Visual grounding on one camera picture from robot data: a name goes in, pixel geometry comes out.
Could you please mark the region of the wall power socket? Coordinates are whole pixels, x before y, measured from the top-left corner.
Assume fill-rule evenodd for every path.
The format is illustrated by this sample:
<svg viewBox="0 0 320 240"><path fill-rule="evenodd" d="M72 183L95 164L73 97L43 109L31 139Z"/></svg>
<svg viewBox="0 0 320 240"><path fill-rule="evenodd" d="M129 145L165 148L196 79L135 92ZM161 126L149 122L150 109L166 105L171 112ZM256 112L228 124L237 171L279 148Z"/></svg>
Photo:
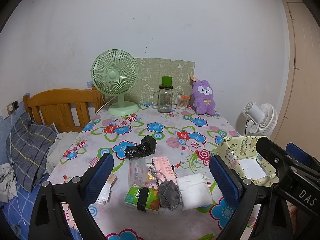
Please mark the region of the wall power socket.
<svg viewBox="0 0 320 240"><path fill-rule="evenodd" d="M9 114L13 113L17 109L19 109L19 104L18 104L17 100L12 102L11 104L7 105L7 111Z"/></svg>

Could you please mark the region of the grey sock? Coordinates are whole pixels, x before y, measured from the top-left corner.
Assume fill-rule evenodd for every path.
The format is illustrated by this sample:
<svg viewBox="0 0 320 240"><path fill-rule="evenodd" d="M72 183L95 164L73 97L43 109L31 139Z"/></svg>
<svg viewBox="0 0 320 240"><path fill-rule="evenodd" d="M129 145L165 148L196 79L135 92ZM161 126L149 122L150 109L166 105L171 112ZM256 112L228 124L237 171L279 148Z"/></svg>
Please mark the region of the grey sock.
<svg viewBox="0 0 320 240"><path fill-rule="evenodd" d="M182 203L180 190L172 180L167 180L167 176L155 169L149 168L149 172L160 181L157 196L160 199L161 207L174 210Z"/></svg>

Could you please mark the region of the clear plastic pouch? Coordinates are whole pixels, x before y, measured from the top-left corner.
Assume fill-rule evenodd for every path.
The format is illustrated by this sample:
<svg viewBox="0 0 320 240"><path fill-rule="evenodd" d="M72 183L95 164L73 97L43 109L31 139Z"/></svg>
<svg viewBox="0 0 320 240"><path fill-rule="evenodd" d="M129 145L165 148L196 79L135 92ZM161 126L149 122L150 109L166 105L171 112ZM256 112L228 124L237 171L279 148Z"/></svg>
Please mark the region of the clear plastic pouch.
<svg viewBox="0 0 320 240"><path fill-rule="evenodd" d="M148 169L144 158L129 160L128 186L144 187L148 178Z"/></svg>

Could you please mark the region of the white cloth pad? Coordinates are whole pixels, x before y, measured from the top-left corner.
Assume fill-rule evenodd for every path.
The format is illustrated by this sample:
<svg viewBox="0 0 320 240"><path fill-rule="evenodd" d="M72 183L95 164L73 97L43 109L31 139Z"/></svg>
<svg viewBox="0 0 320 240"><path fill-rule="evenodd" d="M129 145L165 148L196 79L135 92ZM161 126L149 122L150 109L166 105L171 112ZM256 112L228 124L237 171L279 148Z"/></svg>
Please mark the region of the white cloth pad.
<svg viewBox="0 0 320 240"><path fill-rule="evenodd" d="M207 185L209 178L197 173L177 178L176 181L181 194L182 211L212 204L212 195Z"/></svg>

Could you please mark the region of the pink packet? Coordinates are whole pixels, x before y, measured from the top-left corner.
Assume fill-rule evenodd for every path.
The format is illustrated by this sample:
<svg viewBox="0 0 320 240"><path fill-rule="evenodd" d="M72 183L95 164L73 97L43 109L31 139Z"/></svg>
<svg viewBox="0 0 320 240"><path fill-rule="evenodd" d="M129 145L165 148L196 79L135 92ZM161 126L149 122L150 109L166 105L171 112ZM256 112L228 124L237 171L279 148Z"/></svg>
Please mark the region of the pink packet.
<svg viewBox="0 0 320 240"><path fill-rule="evenodd" d="M153 157L152 164L155 168L159 185L164 181L171 180L176 184L175 172L172 169L168 157Z"/></svg>

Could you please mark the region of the black plastic bag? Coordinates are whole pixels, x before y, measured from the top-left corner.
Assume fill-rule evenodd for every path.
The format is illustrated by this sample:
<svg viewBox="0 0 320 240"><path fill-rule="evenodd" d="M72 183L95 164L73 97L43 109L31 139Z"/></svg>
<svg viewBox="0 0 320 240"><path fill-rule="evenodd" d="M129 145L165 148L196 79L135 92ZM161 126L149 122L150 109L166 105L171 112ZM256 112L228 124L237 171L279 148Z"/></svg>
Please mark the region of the black plastic bag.
<svg viewBox="0 0 320 240"><path fill-rule="evenodd" d="M129 160L133 158L144 158L155 153L157 141L150 135L145 136L139 145L127 146L125 157Z"/></svg>

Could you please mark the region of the grey plaid pillow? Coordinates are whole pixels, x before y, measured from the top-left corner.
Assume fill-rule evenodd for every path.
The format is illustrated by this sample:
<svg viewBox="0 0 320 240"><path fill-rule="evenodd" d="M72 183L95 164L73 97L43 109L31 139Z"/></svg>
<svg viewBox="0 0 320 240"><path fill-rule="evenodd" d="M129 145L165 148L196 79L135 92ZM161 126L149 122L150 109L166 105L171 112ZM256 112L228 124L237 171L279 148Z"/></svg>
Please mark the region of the grey plaid pillow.
<svg viewBox="0 0 320 240"><path fill-rule="evenodd" d="M56 137L53 126L38 124L27 112L12 126L6 140L7 158L25 191L31 192L45 177L47 154Z"/></svg>

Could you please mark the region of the white standing fan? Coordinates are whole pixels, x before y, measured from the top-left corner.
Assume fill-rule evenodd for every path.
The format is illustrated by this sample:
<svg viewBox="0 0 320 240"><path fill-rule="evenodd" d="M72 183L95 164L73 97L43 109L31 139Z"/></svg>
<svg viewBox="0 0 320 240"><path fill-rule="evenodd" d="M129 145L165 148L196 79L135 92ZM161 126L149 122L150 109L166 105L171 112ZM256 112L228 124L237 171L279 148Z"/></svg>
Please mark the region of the white standing fan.
<svg viewBox="0 0 320 240"><path fill-rule="evenodd" d="M278 121L278 113L270 103L258 106L250 101L244 107L244 113L248 117L246 136L271 136Z"/></svg>

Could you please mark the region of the glass mason jar mug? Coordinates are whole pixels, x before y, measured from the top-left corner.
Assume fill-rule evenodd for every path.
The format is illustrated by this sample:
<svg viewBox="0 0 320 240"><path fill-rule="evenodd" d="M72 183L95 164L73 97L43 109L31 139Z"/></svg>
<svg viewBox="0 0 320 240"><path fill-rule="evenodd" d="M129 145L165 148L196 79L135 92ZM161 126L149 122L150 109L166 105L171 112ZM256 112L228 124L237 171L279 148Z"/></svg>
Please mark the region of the glass mason jar mug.
<svg viewBox="0 0 320 240"><path fill-rule="evenodd" d="M163 76L158 90L153 93L152 103L160 113L169 113L172 109L172 77Z"/></svg>

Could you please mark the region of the green tissue pack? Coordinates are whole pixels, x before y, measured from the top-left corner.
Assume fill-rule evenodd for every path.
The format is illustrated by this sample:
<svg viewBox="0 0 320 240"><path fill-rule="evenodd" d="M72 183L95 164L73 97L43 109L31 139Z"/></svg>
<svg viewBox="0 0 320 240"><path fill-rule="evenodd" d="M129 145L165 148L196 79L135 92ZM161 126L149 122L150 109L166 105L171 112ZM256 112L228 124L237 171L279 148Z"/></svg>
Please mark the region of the green tissue pack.
<svg viewBox="0 0 320 240"><path fill-rule="evenodd" d="M157 193L157 189L132 186L124 199L124 203L136 210L157 214L161 207Z"/></svg>

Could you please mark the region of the white crumpled bedsheet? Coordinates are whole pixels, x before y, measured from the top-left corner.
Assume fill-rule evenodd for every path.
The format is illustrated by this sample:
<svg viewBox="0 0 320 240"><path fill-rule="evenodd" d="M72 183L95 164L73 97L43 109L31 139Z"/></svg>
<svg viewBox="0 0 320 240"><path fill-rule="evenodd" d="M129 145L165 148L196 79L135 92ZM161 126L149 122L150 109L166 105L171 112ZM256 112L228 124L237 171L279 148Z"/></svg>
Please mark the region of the white crumpled bedsheet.
<svg viewBox="0 0 320 240"><path fill-rule="evenodd" d="M47 154L46 169L49 174L52 173L54 168L60 162L60 159L65 151L69 148L69 146L71 146L72 142L77 136L78 133L76 132L62 132L57 135Z"/></svg>

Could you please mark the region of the green patterned foam board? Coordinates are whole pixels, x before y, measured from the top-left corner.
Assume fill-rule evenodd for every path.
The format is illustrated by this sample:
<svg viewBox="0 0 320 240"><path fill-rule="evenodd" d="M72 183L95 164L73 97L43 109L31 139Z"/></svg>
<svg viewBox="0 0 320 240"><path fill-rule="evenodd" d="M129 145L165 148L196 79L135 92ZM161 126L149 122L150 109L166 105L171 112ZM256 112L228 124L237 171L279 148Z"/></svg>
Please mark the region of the green patterned foam board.
<svg viewBox="0 0 320 240"><path fill-rule="evenodd" d="M172 77L172 102L176 95L191 95L190 77L195 70L195 62L184 60L137 58L138 79L134 87L124 94L126 101L135 103L152 103L153 93L162 84L162 77Z"/></svg>

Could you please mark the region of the crumpled white grey cloth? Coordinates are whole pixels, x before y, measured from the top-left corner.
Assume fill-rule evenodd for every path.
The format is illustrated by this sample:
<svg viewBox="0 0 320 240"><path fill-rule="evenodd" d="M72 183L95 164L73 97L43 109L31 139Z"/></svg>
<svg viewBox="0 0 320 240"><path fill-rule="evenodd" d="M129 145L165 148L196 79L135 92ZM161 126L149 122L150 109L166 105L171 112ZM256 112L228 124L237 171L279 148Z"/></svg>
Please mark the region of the crumpled white grey cloth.
<svg viewBox="0 0 320 240"><path fill-rule="evenodd" d="M0 166L0 201L7 203L17 197L15 174L9 163Z"/></svg>

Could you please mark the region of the yellow cartoon storage box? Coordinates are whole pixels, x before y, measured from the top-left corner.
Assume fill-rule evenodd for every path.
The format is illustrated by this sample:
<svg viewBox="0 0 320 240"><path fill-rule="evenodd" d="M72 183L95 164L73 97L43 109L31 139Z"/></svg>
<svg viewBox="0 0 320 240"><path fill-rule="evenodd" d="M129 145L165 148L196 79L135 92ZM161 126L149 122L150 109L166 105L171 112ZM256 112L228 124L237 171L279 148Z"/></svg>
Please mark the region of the yellow cartoon storage box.
<svg viewBox="0 0 320 240"><path fill-rule="evenodd" d="M255 185L270 187L279 181L276 169L257 152L261 136L225 137L215 154L219 155L228 168L241 179L249 179Z"/></svg>

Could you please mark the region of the white beige cloth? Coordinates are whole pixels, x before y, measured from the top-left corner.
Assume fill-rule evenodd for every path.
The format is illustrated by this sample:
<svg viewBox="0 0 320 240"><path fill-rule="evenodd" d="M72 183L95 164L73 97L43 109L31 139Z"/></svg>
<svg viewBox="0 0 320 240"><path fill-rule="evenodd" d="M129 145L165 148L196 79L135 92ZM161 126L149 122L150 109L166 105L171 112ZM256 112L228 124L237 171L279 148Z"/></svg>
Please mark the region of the white beige cloth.
<svg viewBox="0 0 320 240"><path fill-rule="evenodd" d="M112 172L109 175L105 185L103 186L103 188L102 188L102 190L96 200L97 204L105 205L108 202L110 194L111 194L111 187L116 182L116 179L117 179L116 175Z"/></svg>

